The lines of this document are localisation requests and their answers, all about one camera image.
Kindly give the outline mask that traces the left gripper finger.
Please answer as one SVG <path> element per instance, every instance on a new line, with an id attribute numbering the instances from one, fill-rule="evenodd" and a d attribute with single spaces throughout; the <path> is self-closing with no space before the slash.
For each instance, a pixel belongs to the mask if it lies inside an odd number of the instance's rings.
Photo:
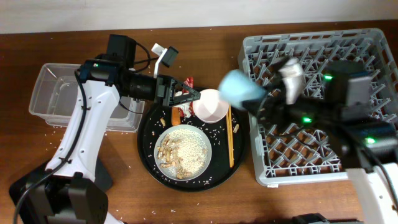
<path id="1" fill-rule="evenodd" d="M 200 99 L 200 95 L 180 95 L 174 96 L 169 103 L 169 106 L 177 106 L 184 103 L 190 103 Z"/>
<path id="2" fill-rule="evenodd" d="M 176 80 L 174 78 L 171 79 L 171 88 L 173 96 L 175 96 L 175 94 L 179 91 L 181 91 L 182 93 L 188 93 L 195 96 L 200 95 L 199 91 L 190 88 L 188 85 L 184 84 L 184 81 L 181 82 L 180 80 Z"/>

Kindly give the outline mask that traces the white tissue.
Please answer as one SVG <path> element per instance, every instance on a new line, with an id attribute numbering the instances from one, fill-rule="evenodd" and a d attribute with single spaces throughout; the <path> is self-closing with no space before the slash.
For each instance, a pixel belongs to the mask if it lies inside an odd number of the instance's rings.
<path id="1" fill-rule="evenodd" d="M 178 108 L 180 117 L 182 118 L 190 118 L 192 115 L 191 103 L 182 103 L 175 106 L 175 108 Z"/>

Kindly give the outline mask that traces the orange carrot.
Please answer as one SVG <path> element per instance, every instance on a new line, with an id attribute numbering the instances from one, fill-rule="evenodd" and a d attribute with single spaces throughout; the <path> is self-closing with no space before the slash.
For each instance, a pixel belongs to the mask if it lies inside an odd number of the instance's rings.
<path id="1" fill-rule="evenodd" d="M 172 126 L 177 126 L 181 124 L 180 108 L 177 107 L 172 108 L 171 123 Z"/>

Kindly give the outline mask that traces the wooden chopstick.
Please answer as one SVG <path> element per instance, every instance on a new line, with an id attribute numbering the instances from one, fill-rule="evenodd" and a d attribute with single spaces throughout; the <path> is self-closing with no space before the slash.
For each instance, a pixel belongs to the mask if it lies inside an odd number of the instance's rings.
<path id="1" fill-rule="evenodd" d="M 230 123 L 229 123 L 229 110 L 226 114 L 226 132 L 227 132 L 227 140 L 228 140 L 228 149 L 230 147 L 230 133 L 229 133 Z"/>
<path id="2" fill-rule="evenodd" d="M 233 157 L 233 130 L 232 130 L 232 116 L 231 116 L 231 105 L 229 105 L 229 133 L 230 133 L 230 147 L 229 151 L 229 167 L 232 168 L 234 166 L 234 157 Z"/>

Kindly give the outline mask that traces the blue cup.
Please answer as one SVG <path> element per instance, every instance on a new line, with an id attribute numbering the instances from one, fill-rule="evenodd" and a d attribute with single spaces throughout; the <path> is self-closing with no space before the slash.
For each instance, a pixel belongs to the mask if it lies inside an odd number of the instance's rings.
<path id="1" fill-rule="evenodd" d="M 239 110 L 249 108 L 244 104 L 245 101 L 261 101 L 267 93 L 241 70 L 229 71 L 220 82 L 218 91 L 222 100 Z"/>

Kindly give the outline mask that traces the pile of rice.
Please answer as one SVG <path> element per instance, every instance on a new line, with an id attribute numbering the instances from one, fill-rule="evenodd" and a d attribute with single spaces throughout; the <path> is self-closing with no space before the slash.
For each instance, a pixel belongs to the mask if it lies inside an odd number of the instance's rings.
<path id="1" fill-rule="evenodd" d="M 208 148 L 203 138 L 189 129 L 177 129 L 170 134 L 172 138 L 182 140 L 178 155 L 183 158 L 182 167 L 193 175 L 197 175 L 205 166 Z"/>

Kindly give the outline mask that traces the grey plate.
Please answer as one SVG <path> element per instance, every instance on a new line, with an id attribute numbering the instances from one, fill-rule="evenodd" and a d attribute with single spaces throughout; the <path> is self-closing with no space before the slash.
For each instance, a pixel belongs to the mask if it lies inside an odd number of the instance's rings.
<path id="1" fill-rule="evenodd" d="M 167 180 L 188 182 L 204 173 L 212 157 L 211 142 L 200 129 L 180 124 L 165 130 L 154 145 L 154 160 Z"/>

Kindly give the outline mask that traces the pile of peanut shells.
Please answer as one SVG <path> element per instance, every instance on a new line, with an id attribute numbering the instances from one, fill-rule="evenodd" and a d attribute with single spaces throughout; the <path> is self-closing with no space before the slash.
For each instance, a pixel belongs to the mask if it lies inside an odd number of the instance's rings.
<path id="1" fill-rule="evenodd" d="M 172 138 L 169 134 L 166 134 L 160 145 L 157 146 L 157 159 L 160 161 L 160 167 L 177 180 L 192 176 L 191 172 L 182 167 L 183 158 L 178 155 L 181 146 L 182 140 Z"/>

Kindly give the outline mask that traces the red snack wrapper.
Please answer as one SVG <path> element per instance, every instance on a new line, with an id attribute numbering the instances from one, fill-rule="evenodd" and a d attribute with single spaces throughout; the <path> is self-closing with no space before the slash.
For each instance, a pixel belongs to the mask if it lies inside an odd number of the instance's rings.
<path id="1" fill-rule="evenodd" d="M 190 88 L 193 88 L 193 77 L 188 77 L 185 81 L 184 84 L 188 85 Z M 192 115 L 194 115 L 192 103 L 191 103 L 191 110 L 192 110 Z"/>

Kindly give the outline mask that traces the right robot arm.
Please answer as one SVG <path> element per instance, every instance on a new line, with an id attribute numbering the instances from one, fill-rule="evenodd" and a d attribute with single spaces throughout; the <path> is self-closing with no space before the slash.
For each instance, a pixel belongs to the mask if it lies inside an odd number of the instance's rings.
<path id="1" fill-rule="evenodd" d="M 324 96 L 302 94 L 305 79 L 290 57 L 275 64 L 274 81 L 243 101 L 273 138 L 293 138 L 305 129 L 325 132 L 362 206 L 365 223 L 397 223 L 397 133 L 393 124 L 371 117 L 370 74 L 363 64 L 329 63 Z"/>

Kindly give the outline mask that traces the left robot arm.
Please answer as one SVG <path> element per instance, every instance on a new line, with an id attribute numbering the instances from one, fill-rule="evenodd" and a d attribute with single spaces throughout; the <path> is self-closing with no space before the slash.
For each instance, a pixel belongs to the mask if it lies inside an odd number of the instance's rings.
<path id="1" fill-rule="evenodd" d="M 36 223 L 116 223 L 108 210 L 108 196 L 96 184 L 96 165 L 103 135 L 122 97 L 149 100 L 171 107 L 200 98 L 187 84 L 176 96 L 178 80 L 143 75 L 134 69 L 139 44 L 112 34 L 107 50 L 86 60 L 74 76 L 78 84 L 75 107 L 66 133 L 44 175 L 28 181 L 16 203 L 14 221 L 22 207 Z"/>

